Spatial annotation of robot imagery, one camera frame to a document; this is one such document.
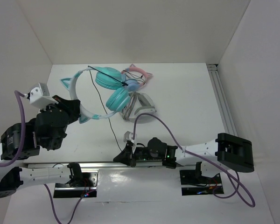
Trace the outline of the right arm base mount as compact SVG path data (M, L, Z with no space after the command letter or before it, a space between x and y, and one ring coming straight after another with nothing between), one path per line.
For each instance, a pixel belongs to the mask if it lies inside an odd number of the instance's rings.
M206 177L202 175L201 162L195 166L180 167L182 196L224 194L220 174Z

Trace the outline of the teal cat-ear headphones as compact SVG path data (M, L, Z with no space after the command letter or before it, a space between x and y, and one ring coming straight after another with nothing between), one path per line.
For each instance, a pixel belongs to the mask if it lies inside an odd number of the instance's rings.
M60 79L61 84L69 92L71 100L80 99L77 91L78 79L85 73L92 75L95 91L106 90L109 96L103 103L106 109L103 113L96 113L80 105L81 117L78 119L80 124L90 120L110 119L116 113L121 111L130 101L129 92L125 89L127 84L122 78L121 72L111 67L88 66L79 70L72 77Z

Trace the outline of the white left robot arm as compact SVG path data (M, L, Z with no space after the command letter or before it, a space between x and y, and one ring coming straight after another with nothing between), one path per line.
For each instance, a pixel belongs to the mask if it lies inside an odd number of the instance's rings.
M25 120L21 98L15 91L21 122L10 126L0 139L0 198L17 190L48 183L78 186L83 180L81 167L76 162L51 168L25 168L22 163L29 157L39 155L42 148L57 150L67 136L68 125L80 117L80 100L65 100L57 95L45 105L34 119Z

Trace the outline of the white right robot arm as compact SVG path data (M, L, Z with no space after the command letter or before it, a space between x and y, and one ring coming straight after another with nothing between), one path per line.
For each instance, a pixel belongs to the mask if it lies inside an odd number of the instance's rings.
M254 171L252 143L227 133L220 133L216 139L206 143L183 147L170 146L156 137L144 146L132 137L131 132L125 133L126 146L113 158L114 162L129 167L143 161L160 161L163 166L172 169L195 166L194 177L199 183L206 182L223 170L238 173Z

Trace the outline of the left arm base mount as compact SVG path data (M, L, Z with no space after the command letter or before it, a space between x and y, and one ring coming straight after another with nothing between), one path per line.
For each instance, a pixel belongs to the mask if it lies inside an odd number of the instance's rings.
M83 171L78 163L66 165L70 169L70 181L56 183L54 198L97 197L98 171Z

